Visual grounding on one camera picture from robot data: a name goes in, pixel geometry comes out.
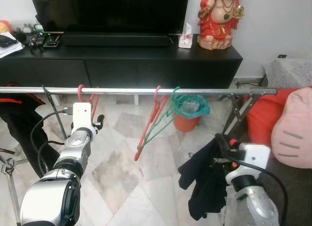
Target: metal rod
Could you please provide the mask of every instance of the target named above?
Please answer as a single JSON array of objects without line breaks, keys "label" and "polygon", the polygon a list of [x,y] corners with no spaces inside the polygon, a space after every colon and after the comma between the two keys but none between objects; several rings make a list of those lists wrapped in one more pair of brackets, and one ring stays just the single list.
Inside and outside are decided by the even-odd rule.
[{"label": "metal rod", "polygon": [[15,161],[16,165],[24,164],[24,163],[27,163],[27,162],[28,162],[27,159],[22,159],[22,160]]},{"label": "metal rod", "polygon": [[[46,88],[51,94],[77,94],[78,88]],[[174,89],[160,89],[159,95],[172,94]],[[153,95],[154,88],[83,88],[82,94],[110,94],[110,95]],[[42,87],[0,87],[0,93],[44,93]],[[200,95],[275,95],[276,89],[178,89],[175,94]]]},{"label": "metal rod", "polygon": [[15,189],[13,176],[12,176],[12,173],[6,173],[5,175],[6,175],[8,186],[9,186],[14,214],[16,218],[16,223],[17,225],[20,225],[20,206],[19,206],[19,200],[18,200],[18,196],[16,193],[16,189]]}]

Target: papers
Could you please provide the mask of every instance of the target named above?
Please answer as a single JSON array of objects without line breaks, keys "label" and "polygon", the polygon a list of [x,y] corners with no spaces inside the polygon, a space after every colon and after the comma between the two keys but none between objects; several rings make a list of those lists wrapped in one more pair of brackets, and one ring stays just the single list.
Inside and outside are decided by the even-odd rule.
[{"label": "papers", "polygon": [[[11,35],[11,33],[9,33],[9,32],[3,32],[3,33],[0,33],[0,34],[4,35],[4,36],[7,36],[7,37],[9,37],[11,39],[16,40]],[[13,52],[19,51],[21,49],[23,49],[23,46],[22,46],[22,44],[20,42],[17,42],[16,44],[13,44],[13,45],[10,45],[10,46],[8,46],[6,48],[0,47],[0,58],[3,58],[4,56],[7,56],[7,55],[9,55],[9,54],[11,54]]]}]

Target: soundbar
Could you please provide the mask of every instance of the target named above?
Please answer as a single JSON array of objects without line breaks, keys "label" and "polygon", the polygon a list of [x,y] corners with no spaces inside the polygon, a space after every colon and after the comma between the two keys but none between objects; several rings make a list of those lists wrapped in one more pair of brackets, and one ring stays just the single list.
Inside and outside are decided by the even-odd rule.
[{"label": "soundbar", "polygon": [[165,34],[85,32],[65,32],[62,42],[75,46],[168,46],[171,43]]}]

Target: white wall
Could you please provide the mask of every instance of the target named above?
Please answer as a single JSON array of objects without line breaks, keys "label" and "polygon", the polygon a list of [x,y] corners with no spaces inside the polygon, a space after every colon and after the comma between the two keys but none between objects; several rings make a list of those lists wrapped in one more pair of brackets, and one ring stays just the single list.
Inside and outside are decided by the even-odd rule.
[{"label": "white wall", "polygon": [[[185,20],[198,33],[201,0],[189,0]],[[234,47],[244,60],[237,76],[261,77],[261,64],[278,54],[311,57],[312,0],[242,0],[245,17],[233,31]],[[0,20],[35,22],[32,0],[0,0]]]},{"label": "white wall", "polygon": [[8,20],[13,26],[36,23],[36,14],[32,0],[0,0],[0,20]]}]

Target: horizontal metal bar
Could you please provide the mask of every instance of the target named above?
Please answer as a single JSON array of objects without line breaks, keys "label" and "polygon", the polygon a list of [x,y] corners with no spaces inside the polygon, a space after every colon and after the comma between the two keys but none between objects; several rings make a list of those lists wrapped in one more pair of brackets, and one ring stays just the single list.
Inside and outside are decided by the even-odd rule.
[{"label": "horizontal metal bar", "polygon": [[[51,94],[77,94],[77,88],[46,88]],[[172,94],[174,89],[160,89],[159,95]],[[152,95],[154,88],[83,88],[82,94]],[[0,87],[0,93],[44,93],[42,87]],[[275,95],[276,89],[178,89],[175,94],[200,95]]]}]

